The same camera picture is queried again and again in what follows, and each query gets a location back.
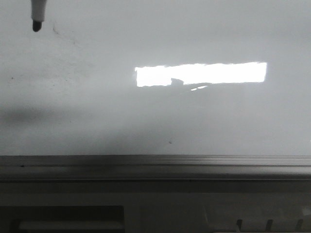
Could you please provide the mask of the grey aluminium whiteboard frame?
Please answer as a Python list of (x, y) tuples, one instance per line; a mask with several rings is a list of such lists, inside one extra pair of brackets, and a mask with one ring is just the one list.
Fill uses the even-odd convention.
[(310, 178), (308, 155), (22, 155), (0, 158), (3, 182)]

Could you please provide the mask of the white whiteboard surface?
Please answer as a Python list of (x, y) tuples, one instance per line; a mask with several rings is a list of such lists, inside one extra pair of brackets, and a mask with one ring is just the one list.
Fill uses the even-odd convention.
[(0, 3), (1, 155), (310, 155), (308, 0)]

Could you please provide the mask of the white black whiteboard marker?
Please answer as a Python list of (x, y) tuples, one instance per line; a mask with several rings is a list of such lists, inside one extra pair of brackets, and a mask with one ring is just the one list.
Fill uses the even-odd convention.
[(33, 31), (38, 32), (42, 28), (45, 20), (47, 0), (31, 0), (31, 19), (33, 21)]

